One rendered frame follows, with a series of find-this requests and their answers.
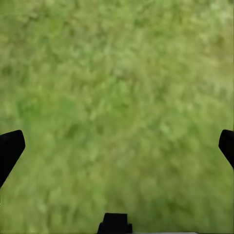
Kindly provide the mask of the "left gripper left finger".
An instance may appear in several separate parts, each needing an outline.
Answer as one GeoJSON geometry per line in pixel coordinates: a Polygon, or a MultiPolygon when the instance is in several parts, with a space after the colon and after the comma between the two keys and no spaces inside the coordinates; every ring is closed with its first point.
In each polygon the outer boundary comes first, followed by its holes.
{"type": "Polygon", "coordinates": [[[0,135],[0,188],[24,149],[25,140],[22,130],[0,135]]]}

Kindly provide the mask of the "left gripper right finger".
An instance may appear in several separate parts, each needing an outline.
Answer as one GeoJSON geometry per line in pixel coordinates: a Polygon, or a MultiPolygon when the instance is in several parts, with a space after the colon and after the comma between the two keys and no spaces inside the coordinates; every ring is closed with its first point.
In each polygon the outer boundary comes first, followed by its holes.
{"type": "Polygon", "coordinates": [[[234,168],[234,131],[223,130],[218,146],[234,168]]]}

